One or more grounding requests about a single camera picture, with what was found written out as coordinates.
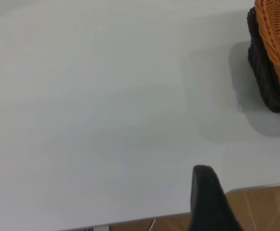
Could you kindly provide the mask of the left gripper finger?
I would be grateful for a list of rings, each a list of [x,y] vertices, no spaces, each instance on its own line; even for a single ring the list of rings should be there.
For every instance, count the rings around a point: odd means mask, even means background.
[[[190,210],[190,231],[242,230],[211,166],[193,167]]]

